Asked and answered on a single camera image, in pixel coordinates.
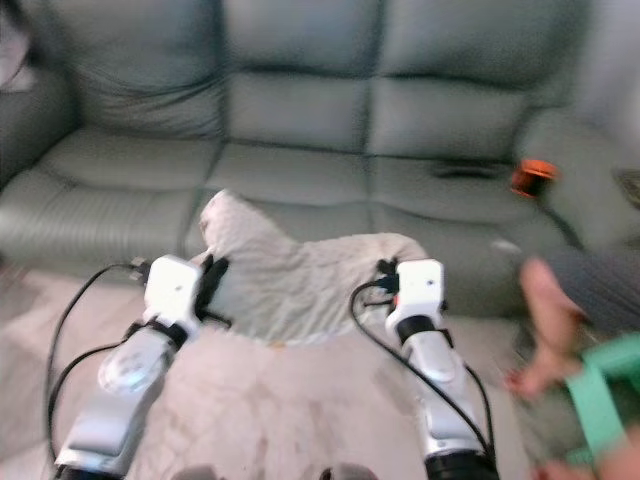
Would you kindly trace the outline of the grey robot left leg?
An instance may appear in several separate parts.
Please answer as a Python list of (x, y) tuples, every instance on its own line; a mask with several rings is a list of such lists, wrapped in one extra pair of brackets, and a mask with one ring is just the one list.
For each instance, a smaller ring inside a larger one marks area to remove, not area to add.
[(191, 465), (174, 472), (169, 480), (224, 480), (210, 463)]

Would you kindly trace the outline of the mint green plastic stool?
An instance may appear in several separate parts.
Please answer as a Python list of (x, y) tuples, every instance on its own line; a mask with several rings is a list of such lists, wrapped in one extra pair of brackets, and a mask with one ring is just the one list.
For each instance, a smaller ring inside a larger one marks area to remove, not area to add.
[(586, 442), (567, 461), (590, 465), (625, 438), (628, 420), (640, 421), (640, 333), (586, 349), (566, 385)]

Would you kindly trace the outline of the grey robot right leg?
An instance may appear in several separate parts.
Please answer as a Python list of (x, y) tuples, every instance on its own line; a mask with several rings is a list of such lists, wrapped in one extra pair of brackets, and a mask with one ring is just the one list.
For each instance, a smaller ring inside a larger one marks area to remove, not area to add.
[(378, 480), (378, 476), (358, 463), (335, 463), (325, 467), (317, 480)]

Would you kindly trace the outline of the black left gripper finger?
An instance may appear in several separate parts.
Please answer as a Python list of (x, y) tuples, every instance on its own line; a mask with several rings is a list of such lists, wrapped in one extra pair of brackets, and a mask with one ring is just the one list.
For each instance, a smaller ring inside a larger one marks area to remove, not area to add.
[(209, 308), (212, 297), (218, 292), (221, 279), (229, 268), (228, 257), (206, 256), (201, 262), (200, 307)]

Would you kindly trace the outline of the person's bare leg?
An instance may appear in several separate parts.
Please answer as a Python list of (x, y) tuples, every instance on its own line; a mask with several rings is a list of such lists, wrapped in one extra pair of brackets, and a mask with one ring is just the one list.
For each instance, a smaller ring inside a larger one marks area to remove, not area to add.
[(534, 356), (506, 388), (532, 398), (581, 370), (579, 329), (640, 332), (640, 250), (559, 250), (532, 257), (520, 284), (534, 330)]

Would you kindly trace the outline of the beige dotted pillow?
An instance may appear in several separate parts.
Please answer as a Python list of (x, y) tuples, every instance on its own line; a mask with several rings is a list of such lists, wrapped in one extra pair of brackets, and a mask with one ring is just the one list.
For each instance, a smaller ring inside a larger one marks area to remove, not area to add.
[(198, 218), (206, 250), (229, 268), (210, 307), (230, 333), (265, 346), (307, 346), (353, 329), (349, 296), (375, 278), (381, 259), (425, 260), (421, 244), (396, 233), (298, 241), (230, 191), (212, 196)]

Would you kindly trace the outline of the grey robot leg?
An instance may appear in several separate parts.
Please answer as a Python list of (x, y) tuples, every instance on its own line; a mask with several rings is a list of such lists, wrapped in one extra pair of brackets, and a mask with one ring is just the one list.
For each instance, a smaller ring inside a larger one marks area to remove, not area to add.
[(224, 480), (210, 463), (191, 465), (174, 472), (169, 480)]
[(325, 467), (317, 480), (378, 480), (378, 476), (358, 463), (335, 463)]

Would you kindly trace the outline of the orange black round device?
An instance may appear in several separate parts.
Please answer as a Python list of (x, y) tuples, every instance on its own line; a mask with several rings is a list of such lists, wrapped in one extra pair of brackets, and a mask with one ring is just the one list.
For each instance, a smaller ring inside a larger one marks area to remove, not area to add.
[(527, 198), (540, 198), (556, 182), (559, 175), (557, 165), (536, 159), (524, 157), (513, 170), (509, 188), (517, 195)]

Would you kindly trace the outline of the pale pink cloth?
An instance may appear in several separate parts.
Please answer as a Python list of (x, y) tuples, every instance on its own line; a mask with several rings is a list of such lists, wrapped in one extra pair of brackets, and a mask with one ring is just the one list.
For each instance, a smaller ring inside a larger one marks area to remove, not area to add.
[(32, 32), (19, 0), (0, 0), (0, 92), (19, 93), (35, 87), (36, 73), (29, 64)]

